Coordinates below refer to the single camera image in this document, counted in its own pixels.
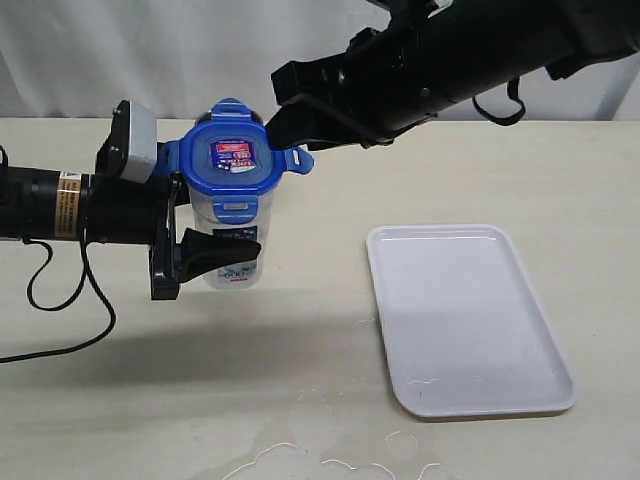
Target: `blue lid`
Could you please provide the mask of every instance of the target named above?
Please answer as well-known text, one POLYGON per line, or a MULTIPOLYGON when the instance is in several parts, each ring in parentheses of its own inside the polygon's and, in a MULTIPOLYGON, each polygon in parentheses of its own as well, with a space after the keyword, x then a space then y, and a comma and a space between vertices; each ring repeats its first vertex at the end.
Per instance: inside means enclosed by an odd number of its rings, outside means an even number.
POLYGON ((233 98, 216 104, 211 119, 196 125, 178 145, 171 143, 165 146, 166 155, 174 158, 167 164, 207 196, 263 195, 284 172, 307 174, 314 164, 301 148, 271 150, 264 126, 233 98))

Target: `strap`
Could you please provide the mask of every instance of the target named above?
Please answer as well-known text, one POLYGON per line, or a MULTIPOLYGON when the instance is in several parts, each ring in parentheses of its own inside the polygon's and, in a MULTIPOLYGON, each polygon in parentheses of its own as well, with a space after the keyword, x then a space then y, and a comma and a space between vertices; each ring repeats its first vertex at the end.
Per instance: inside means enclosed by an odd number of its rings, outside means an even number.
POLYGON ((478 104, 478 100, 476 99, 476 97, 473 97, 473 106, 476 108, 478 113, 487 120, 502 127, 510 127, 522 120, 527 113, 527 106, 520 98, 520 77, 517 77, 509 82, 509 84, 507 85, 507 96, 509 97, 509 100, 520 105, 520 111, 514 113, 510 117, 500 118, 491 115, 478 104))

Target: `warning label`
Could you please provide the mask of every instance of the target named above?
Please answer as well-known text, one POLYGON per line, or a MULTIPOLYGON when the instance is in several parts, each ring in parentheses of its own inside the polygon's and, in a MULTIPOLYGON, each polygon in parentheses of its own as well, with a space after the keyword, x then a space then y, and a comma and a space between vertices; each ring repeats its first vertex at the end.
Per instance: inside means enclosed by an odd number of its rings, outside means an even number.
POLYGON ((82 191, 82 175, 60 172, 56 195, 55 236, 75 238, 82 191))
POLYGON ((211 144, 213 166, 229 173, 248 172, 256 167, 253 145, 245 140, 220 140, 211 144))

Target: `label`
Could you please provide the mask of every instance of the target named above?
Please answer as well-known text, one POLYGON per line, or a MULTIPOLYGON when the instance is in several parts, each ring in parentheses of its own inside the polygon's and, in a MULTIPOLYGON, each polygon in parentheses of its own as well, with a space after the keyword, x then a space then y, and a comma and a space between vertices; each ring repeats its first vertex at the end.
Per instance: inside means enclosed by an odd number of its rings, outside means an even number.
POLYGON ((60 172, 56 194, 54 235, 57 238, 75 238, 82 191, 82 175, 60 172))
MULTIPOLYGON (((216 229, 213 231, 213 236, 229 240, 252 240, 256 242, 258 240, 258 227, 216 229)), ((253 276, 257 266, 257 260, 253 260, 219 268, 218 280, 228 283, 246 282, 253 276)))
POLYGON ((256 168, 253 144, 246 140, 219 140, 211 144, 213 167, 229 173, 256 168))

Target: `black robotic arm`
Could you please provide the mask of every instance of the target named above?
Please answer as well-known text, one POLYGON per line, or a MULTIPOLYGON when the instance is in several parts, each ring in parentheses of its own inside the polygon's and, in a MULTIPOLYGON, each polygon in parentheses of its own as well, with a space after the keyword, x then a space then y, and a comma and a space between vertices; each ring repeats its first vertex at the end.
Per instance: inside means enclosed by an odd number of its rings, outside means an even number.
POLYGON ((640 50, 638 0, 367 1, 390 12, 386 30, 365 29, 344 53, 273 73, 282 106, 267 124, 273 148, 390 144, 539 68, 565 79, 640 50))

